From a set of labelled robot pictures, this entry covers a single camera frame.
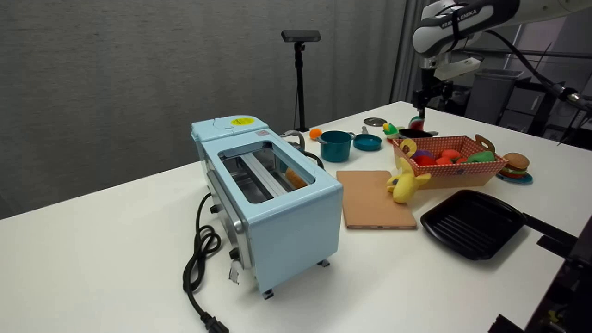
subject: toaster knob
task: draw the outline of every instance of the toaster knob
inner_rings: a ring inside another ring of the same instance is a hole
[[[214,205],[214,207],[210,207],[210,212],[214,212],[214,214],[219,214],[223,211],[223,207],[221,205]]]
[[[230,259],[234,259],[234,261],[240,261],[240,259],[241,259],[240,248],[234,248],[228,255],[230,255]]]

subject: red basket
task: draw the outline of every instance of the red basket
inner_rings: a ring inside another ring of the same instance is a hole
[[[497,161],[489,163],[467,163],[467,157],[473,153],[484,151],[484,150],[495,150],[495,144],[491,144],[484,137],[476,137],[473,140],[471,137],[421,137],[413,138],[419,146],[419,150],[428,150],[434,155],[441,155],[443,150],[458,150],[462,151],[460,163],[454,164],[419,164],[415,159],[412,159],[404,150],[400,150],[400,142],[395,142],[395,153],[397,157],[406,157],[410,164],[413,166],[415,174],[432,174],[432,179],[423,188],[443,188],[443,187],[482,187],[493,175],[497,175],[504,166],[506,161],[497,155]]]

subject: toy food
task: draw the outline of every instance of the toy food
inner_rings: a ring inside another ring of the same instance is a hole
[[[502,168],[502,175],[506,177],[524,177],[528,174],[528,168],[532,161],[523,153],[506,153],[506,166]]]
[[[312,131],[310,131],[312,140],[317,140],[321,135],[323,135],[321,127],[312,127]]]
[[[388,190],[393,194],[393,201],[406,205],[415,190],[432,179],[432,174],[415,175],[406,157],[399,159],[400,174],[389,177]]]
[[[293,168],[286,170],[284,175],[295,188],[302,188],[308,185],[308,181],[304,181]]]
[[[395,124],[386,122],[386,124],[384,124],[384,133],[386,133],[388,137],[397,137],[397,135],[400,135],[400,129],[395,127]]]
[[[447,155],[443,155],[441,159],[437,159],[437,164],[452,164],[454,161]]]
[[[437,159],[434,157],[434,153],[430,150],[419,150],[413,155],[413,161],[419,164],[437,164]]]
[[[473,153],[471,157],[467,157],[469,163],[489,163],[489,161],[497,161],[497,153],[491,150],[484,150],[478,153]]]
[[[413,157],[419,151],[419,144],[413,138],[404,138],[402,144],[400,144],[400,150],[406,155]]]
[[[458,163],[462,159],[462,151],[460,150],[443,150],[441,157],[447,157],[447,159]]]
[[[425,131],[425,118],[423,116],[413,116],[410,120],[410,129]]]

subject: metal pole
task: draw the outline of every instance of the metal pole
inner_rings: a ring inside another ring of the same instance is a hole
[[[295,42],[295,53],[297,53],[297,92],[299,92],[299,109],[301,109],[301,126],[297,127],[299,131],[308,131],[308,122],[306,122],[306,111],[304,111],[304,79],[302,79],[302,52],[304,52],[304,42]]]

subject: light blue toaster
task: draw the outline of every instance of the light blue toaster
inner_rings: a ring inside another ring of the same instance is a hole
[[[338,251],[343,185],[256,116],[193,124],[210,190],[262,294]]]

